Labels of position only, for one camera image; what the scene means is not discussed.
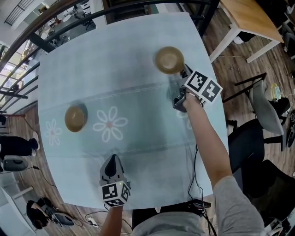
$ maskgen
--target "railing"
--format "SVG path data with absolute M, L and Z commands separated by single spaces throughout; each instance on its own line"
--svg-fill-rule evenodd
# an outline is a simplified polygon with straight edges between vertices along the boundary
M 28 6 L 35 0 L 21 0 L 6 18 L 5 23 L 13 25 L 17 18 L 28 8 Z
M 32 52 L 30 52 L 23 60 L 19 62 L 19 64 L 11 71 L 11 73 L 7 76 L 7 78 L 4 80 L 4 82 L 0 85 L 0 94 L 3 94 L 0 98 L 0 102 L 4 99 L 5 96 L 10 96 L 10 98 L 2 105 L 0 108 L 1 112 L 6 112 L 6 110 L 11 107 L 13 104 L 15 104 L 20 99 L 27 99 L 27 95 L 36 90 L 38 86 L 33 87 L 29 91 L 27 91 L 23 95 L 19 95 L 18 93 L 23 91 L 26 87 L 31 85 L 34 81 L 38 79 L 38 76 L 36 76 L 33 80 L 31 80 L 29 83 L 25 84 L 21 89 L 19 89 L 16 92 L 12 92 L 11 88 L 9 88 L 7 91 L 3 91 L 4 84 L 8 81 L 8 79 L 15 73 L 15 71 L 25 62 L 28 60 L 28 58 L 32 57 L 36 52 L 38 52 L 40 49 L 43 49 L 46 52 L 50 52 L 54 50 L 54 47 L 49 44 L 51 40 L 54 38 L 64 34 L 65 32 L 71 30 L 72 28 L 75 28 L 78 25 L 84 24 L 86 22 L 89 22 L 93 20 L 94 18 L 101 17 L 116 11 L 125 10 L 130 7 L 141 7 L 145 5 L 151 5 L 151 4 L 162 4 L 162 3 L 186 3 L 186 4 L 196 4 L 198 5 L 198 9 L 195 11 L 193 15 L 191 15 L 191 18 L 196 25 L 200 36 L 202 37 L 205 33 L 206 28 L 209 25 L 209 22 L 215 12 L 215 9 L 217 8 L 219 4 L 219 0 L 140 0 L 140 1 L 134 1 L 134 2 L 128 2 L 126 4 L 118 5 L 118 6 L 112 6 L 105 10 L 95 12 L 93 14 L 90 14 L 84 18 L 81 18 L 66 27 L 62 28 L 52 36 L 48 37 L 47 39 L 43 40 L 40 38 L 35 32 L 42 27 L 44 24 L 46 24 L 49 20 L 51 20 L 53 17 L 57 16 L 58 14 L 62 13 L 63 11 L 69 9 L 70 7 L 74 6 L 75 4 L 82 2 L 84 0 L 61 0 L 54 4 L 52 7 L 50 7 L 48 10 L 46 10 L 43 14 L 41 14 L 36 20 L 33 21 L 31 25 L 29 25 L 24 32 L 16 39 L 16 41 L 11 45 L 11 47 L 8 49 L 8 51 L 5 53 L 4 57 L 0 61 L 0 71 L 4 68 L 6 63 L 9 61 L 9 59 L 13 56 L 13 54 L 18 50 L 18 48 L 26 41 L 31 40 L 32 43 L 37 45 L 37 48 L 34 49 Z M 33 70 L 35 70 L 37 67 L 39 67 L 40 63 L 37 63 L 35 66 L 33 66 L 31 69 L 29 69 L 25 74 L 23 74 L 14 84 L 16 85 L 18 82 L 20 82 L 24 77 L 26 77 L 28 74 L 30 74 Z M 17 97 L 13 103 L 9 104 L 8 107 L 5 107 L 7 103 L 13 98 Z

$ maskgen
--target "wooden bowl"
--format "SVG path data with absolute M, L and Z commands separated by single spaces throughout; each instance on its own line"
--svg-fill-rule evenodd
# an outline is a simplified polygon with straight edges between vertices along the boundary
M 164 47 L 157 52 L 155 57 L 156 67 L 168 75 L 182 71 L 184 68 L 183 64 L 183 54 L 175 47 Z
M 71 132 L 79 132 L 85 125 L 86 118 L 78 106 L 71 106 L 65 113 L 65 125 Z

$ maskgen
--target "white flower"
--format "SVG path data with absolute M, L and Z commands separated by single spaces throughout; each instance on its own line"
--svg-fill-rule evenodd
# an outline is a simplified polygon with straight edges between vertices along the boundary
M 189 130 L 192 130 L 192 125 L 190 124 L 190 121 L 189 121 L 189 116 L 187 113 L 183 113 L 181 111 L 177 111 L 176 112 L 176 116 L 180 119 L 184 119 L 184 118 L 188 118 L 188 121 L 186 123 L 186 128 L 189 129 Z
M 103 142 L 109 142 L 111 134 L 117 140 L 123 139 L 122 132 L 117 127 L 123 127 L 128 123 L 127 118 L 117 117 L 118 109 L 115 106 L 112 106 L 109 110 L 108 116 L 102 110 L 98 110 L 96 115 L 101 122 L 97 122 L 93 125 L 93 130 L 102 132 L 101 138 Z
M 46 128 L 45 137 L 49 138 L 49 145 L 59 145 L 60 141 L 58 136 L 61 135 L 61 128 L 56 127 L 56 120 L 52 119 L 51 122 L 46 121 Z

